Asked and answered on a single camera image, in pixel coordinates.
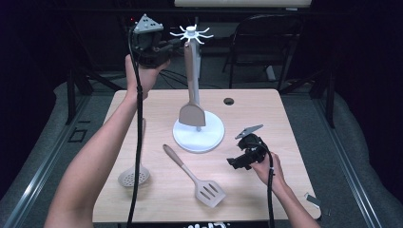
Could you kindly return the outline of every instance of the human arm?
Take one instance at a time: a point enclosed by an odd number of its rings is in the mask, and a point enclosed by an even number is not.
[[[144,97],[165,63],[156,69],[139,67]],[[125,58],[127,93],[115,112],[91,137],[68,166],[49,207],[45,227],[93,227],[92,212],[118,157],[137,111],[137,82],[130,56]]]
[[[278,198],[282,207],[287,214],[291,225],[294,228],[315,228],[319,227],[317,222],[311,217],[311,215],[305,210],[302,204],[297,199],[293,190],[285,182],[284,174],[282,173],[281,163],[278,155],[271,153],[273,157],[274,174],[272,190]],[[252,168],[258,174],[260,180],[267,185],[269,178],[269,158],[265,157],[261,163],[252,163]]]

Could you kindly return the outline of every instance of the gray floor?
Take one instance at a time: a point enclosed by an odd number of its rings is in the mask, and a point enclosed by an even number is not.
[[[221,73],[223,61],[223,57],[203,58],[200,88],[228,87],[228,73]],[[168,69],[184,74],[182,58],[172,59]],[[104,76],[125,87],[125,79],[111,77],[119,74],[120,72],[109,73]],[[176,81],[185,82],[183,76],[168,71],[163,74],[164,76],[160,77],[156,83],[155,89],[186,88],[185,85]],[[239,69],[236,81],[248,80],[250,83],[235,84],[234,87],[276,87],[276,83],[254,83],[256,80],[264,80],[265,77],[261,68]],[[83,97],[78,94],[79,113],[69,127],[65,126],[67,119],[66,85],[55,89],[58,98],[57,104],[48,124],[19,176],[0,202],[0,225],[2,227],[5,225],[10,227],[43,226],[48,205],[58,181],[69,161],[101,126],[113,96],[112,91],[100,83],[92,82],[92,84],[95,88],[92,96]],[[348,106],[340,97],[336,96],[336,129],[329,129],[323,122],[322,101],[311,100],[307,91],[309,91],[308,85],[292,94],[283,95],[281,99],[317,198],[322,202],[322,209],[331,210],[330,216],[322,216],[320,225],[322,227],[402,227],[402,205],[383,188],[376,173],[369,165],[365,139]],[[74,129],[86,130],[82,142],[68,142]],[[345,160],[340,159],[340,150],[347,154],[348,162],[353,169],[349,169]],[[60,151],[60,153],[55,156],[52,151]],[[48,167],[49,162],[44,163],[49,160],[54,161],[51,167]],[[48,176],[45,175],[39,179],[40,175],[37,170],[40,170],[41,167],[47,167],[51,172]],[[358,184],[351,181],[354,177],[359,179]],[[42,185],[33,189],[29,188],[31,183],[38,182]],[[373,210],[374,212],[370,212],[370,214],[375,217],[367,216],[368,210]],[[188,225],[190,224],[170,224],[169,227],[187,227]],[[249,225],[231,223],[230,227],[249,226],[267,227],[265,222]],[[288,221],[280,220],[277,221],[276,226],[289,227],[290,225]],[[116,224],[96,224],[96,227],[116,227]],[[139,227],[159,226],[142,224]]]

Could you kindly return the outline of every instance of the forearm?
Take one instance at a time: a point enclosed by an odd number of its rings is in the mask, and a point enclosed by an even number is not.
[[[281,190],[276,192],[276,197],[281,203],[287,214],[293,228],[315,228],[319,227],[317,222],[305,210],[302,204],[297,199],[293,190],[287,185],[281,187]]]
[[[80,150],[62,177],[50,207],[50,216],[54,211],[77,210],[92,215],[95,201],[118,157],[136,110],[137,99],[126,96]]]

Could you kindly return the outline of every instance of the slotted spatula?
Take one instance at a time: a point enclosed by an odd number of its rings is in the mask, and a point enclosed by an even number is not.
[[[183,169],[192,181],[195,182],[195,195],[197,199],[209,207],[215,207],[225,198],[226,195],[224,191],[216,182],[212,180],[199,180],[196,178],[169,145],[164,144],[163,150],[181,169]]]

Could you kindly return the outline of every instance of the black cord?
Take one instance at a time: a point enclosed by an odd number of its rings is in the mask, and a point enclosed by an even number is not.
[[[133,32],[133,28],[129,30],[127,35],[128,39],[128,48],[130,51],[130,58],[133,64],[134,73],[136,75],[137,81],[137,149],[136,149],[136,161],[135,161],[135,171],[134,171],[134,185],[133,185],[133,196],[130,205],[130,211],[127,218],[126,227],[131,227],[133,220],[134,208],[136,206],[137,200],[137,192],[139,189],[139,176],[140,176],[140,157],[142,153],[142,141],[143,141],[143,88],[140,82],[140,74],[139,74],[139,61],[134,61],[133,50],[131,49],[131,36]]]
[[[273,165],[273,157],[272,157],[272,154],[270,153],[270,150],[266,146],[264,146],[260,143],[249,142],[248,145],[255,145],[260,148],[263,148],[266,151],[267,155],[269,156],[270,170],[269,170],[269,177],[267,180],[267,206],[269,209],[269,224],[268,225],[270,228],[275,228],[275,216],[274,216],[274,212],[273,212],[273,195],[272,195],[273,176],[274,176],[274,172],[275,172],[274,165]]]

